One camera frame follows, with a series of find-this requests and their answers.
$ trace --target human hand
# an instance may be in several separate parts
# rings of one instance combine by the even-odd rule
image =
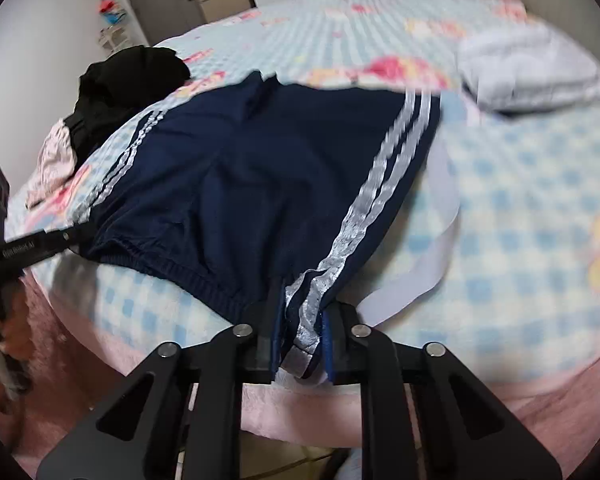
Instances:
[[[0,333],[3,337],[0,350],[18,361],[28,361],[33,355],[34,346],[27,320],[29,307],[22,282],[18,282],[15,288],[10,307],[8,318],[4,323],[0,322]],[[4,412],[7,404],[7,394],[0,382],[0,411]]]

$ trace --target triangular cutout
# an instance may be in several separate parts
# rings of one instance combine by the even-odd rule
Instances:
[[[503,430],[504,421],[488,407],[480,395],[462,377],[450,376],[449,384],[456,397],[456,403],[470,439],[479,440]]]
[[[132,440],[140,422],[140,415],[151,387],[154,376],[145,374],[118,402],[96,423],[102,433],[110,434],[120,440]]]

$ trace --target blue and white checkered fabric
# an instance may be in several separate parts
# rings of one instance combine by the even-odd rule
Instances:
[[[253,70],[285,81],[312,69],[363,67],[378,57],[420,58],[459,87],[453,35],[414,36],[405,20],[435,20],[467,34],[508,23],[501,0],[302,0],[261,9],[167,40],[192,62],[195,78],[225,72],[224,84]],[[269,26],[267,20],[278,20]],[[171,108],[175,92],[148,108]],[[576,373],[600,354],[600,300],[586,280],[588,231],[600,212],[600,105],[506,123],[466,126],[460,98],[443,95],[445,137],[462,197],[461,227],[443,282],[383,327],[396,341],[445,343],[483,380],[515,383]],[[126,148],[139,117],[88,160],[91,171],[66,214],[83,205]],[[10,232],[24,214],[11,203]],[[347,287],[359,301],[410,268],[439,234],[427,186],[414,186],[377,253]],[[150,351],[163,340],[183,346],[209,340],[228,323],[172,283],[134,270],[96,265],[73,253],[34,268],[40,285],[96,327]]]

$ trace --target silver bolt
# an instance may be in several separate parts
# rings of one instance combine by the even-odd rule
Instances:
[[[234,335],[237,335],[238,337],[247,337],[248,335],[251,335],[251,333],[253,333],[253,328],[251,328],[251,325],[242,323],[234,326]]]
[[[442,357],[446,353],[446,348],[442,343],[429,343],[426,350],[431,357]]]
[[[178,351],[176,343],[162,343],[158,346],[158,355],[160,357],[171,357]]]
[[[371,329],[367,325],[354,325],[351,327],[351,333],[356,337],[367,337],[371,335]]]

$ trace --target folded white clothing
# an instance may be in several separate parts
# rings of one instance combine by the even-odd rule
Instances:
[[[584,49],[546,25],[516,25],[466,38],[458,70],[480,108],[551,110],[600,99],[600,69]]]
[[[42,143],[38,164],[27,183],[27,208],[48,198],[74,174],[76,156],[69,128],[59,120]]]

